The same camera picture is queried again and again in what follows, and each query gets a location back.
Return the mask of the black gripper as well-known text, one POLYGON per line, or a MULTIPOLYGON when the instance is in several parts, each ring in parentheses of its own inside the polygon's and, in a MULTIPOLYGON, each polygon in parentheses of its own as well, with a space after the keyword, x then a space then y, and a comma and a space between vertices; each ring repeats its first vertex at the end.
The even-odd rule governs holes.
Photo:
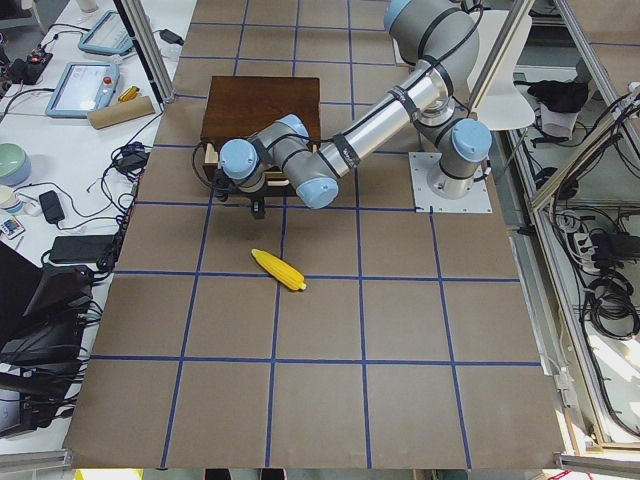
POLYGON ((290 182, 280 172, 266 172, 254 185, 239 187, 223 172, 213 177, 213 196, 220 202, 231 198, 247 198, 251 203, 251 214, 255 220, 266 215, 265 199, 290 195, 290 182))

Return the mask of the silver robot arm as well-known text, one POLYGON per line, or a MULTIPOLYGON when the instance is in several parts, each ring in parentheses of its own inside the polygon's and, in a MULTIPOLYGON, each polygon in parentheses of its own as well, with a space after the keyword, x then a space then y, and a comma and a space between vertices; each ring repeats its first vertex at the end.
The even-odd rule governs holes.
POLYGON ((410 75, 317 150, 294 114, 246 139, 227 141, 219 151, 214 196, 226 201, 231 194, 244 195, 260 218, 269 194, 266 172, 278 168, 308 208, 324 208, 337 197, 340 178, 411 125, 441 153, 428 174, 432 191, 447 199, 463 197, 492 145, 489 128, 458 112, 453 99, 476 64, 482 16, 479 5, 464 10, 451 1, 391 2, 384 28, 413 66, 410 75))

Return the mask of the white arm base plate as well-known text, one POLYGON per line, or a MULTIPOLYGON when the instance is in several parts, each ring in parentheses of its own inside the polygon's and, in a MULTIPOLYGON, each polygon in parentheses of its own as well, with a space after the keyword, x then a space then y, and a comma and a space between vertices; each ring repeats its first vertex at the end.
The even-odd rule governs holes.
POLYGON ((467 179, 447 176, 440 165, 440 153, 408 154, 415 210, 419 213, 490 214, 486 181, 477 165, 467 179))

